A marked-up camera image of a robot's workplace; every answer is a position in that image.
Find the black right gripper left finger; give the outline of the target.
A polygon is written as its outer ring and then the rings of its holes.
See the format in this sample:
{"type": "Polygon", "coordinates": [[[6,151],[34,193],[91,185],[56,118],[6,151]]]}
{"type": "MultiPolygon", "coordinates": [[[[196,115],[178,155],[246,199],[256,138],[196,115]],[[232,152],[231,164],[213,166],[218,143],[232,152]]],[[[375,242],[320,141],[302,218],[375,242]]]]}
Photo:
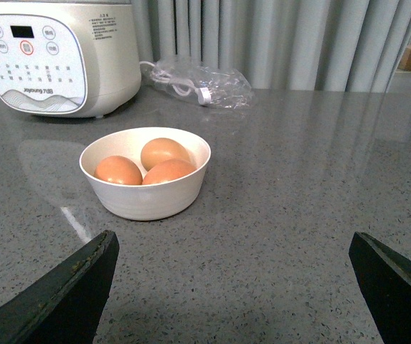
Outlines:
{"type": "Polygon", "coordinates": [[[0,307],[0,343],[92,343],[113,281],[118,238],[104,231],[0,307]]]}

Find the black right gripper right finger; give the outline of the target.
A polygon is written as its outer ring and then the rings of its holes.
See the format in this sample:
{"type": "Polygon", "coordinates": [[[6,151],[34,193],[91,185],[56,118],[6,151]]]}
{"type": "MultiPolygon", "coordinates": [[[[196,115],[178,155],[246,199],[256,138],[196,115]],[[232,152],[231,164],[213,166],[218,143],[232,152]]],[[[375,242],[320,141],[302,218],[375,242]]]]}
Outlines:
{"type": "Polygon", "coordinates": [[[356,232],[349,258],[384,343],[411,343],[411,261],[371,235],[356,232]]]}

